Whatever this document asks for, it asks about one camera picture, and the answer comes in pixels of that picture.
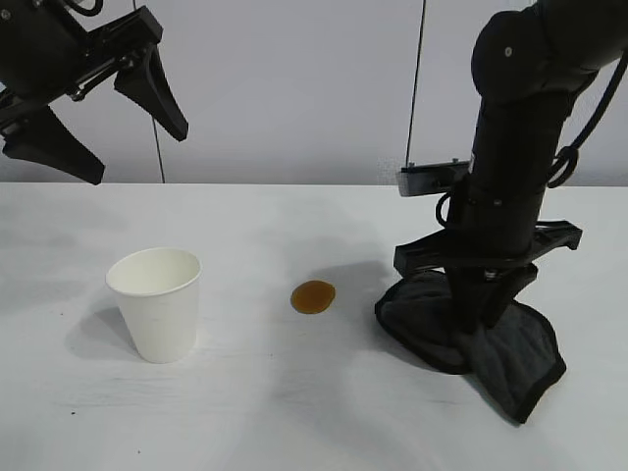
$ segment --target background wall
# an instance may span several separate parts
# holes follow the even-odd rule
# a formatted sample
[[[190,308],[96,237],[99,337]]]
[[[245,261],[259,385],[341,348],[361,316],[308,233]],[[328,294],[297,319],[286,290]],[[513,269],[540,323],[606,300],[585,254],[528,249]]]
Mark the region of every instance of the background wall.
[[[428,0],[411,157],[465,159],[479,96],[470,57],[496,11],[527,0]],[[190,121],[176,143],[109,80],[53,109],[107,164],[107,182],[393,183],[406,153],[421,0],[136,0],[165,28],[162,59]],[[133,8],[105,0],[80,21]],[[587,121],[612,68],[581,99],[564,139]],[[577,184],[627,184],[628,84],[583,151]],[[0,156],[2,181],[73,181]]]

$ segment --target white table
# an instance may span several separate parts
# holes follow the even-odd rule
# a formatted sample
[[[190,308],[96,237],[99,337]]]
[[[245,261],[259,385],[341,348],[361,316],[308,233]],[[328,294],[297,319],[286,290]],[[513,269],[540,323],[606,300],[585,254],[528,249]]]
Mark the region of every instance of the white table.
[[[0,184],[0,469],[628,469],[628,189],[549,194],[586,230],[520,297],[569,366],[528,425],[425,369],[376,325],[397,244],[435,198],[392,187]],[[196,350],[141,361],[103,286],[159,245],[205,266]],[[318,316],[288,303],[334,283]]]

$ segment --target coffee spill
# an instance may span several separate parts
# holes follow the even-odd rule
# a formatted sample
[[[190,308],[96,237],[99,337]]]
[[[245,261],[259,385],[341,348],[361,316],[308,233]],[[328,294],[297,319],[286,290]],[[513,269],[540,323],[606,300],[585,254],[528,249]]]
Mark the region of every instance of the coffee spill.
[[[334,298],[336,288],[325,282],[307,282],[292,292],[292,307],[301,314],[320,314],[326,311]]]

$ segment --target white paper cup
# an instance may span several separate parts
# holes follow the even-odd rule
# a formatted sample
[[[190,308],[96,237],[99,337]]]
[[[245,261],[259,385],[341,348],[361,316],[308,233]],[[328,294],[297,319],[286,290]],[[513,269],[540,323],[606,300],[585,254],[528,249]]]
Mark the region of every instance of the white paper cup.
[[[201,265],[189,252],[151,248],[122,259],[107,274],[139,354],[171,363],[196,342]]]

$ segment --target black cloth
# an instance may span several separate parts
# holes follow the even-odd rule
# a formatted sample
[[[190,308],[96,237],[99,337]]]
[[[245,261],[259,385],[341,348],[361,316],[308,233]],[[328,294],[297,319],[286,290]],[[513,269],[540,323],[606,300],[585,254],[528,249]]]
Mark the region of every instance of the black cloth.
[[[451,321],[445,274],[418,274],[391,288],[376,306],[393,337],[444,373],[474,373],[487,393],[516,422],[526,423],[543,394],[565,373],[550,321],[513,301],[492,329],[472,334]]]

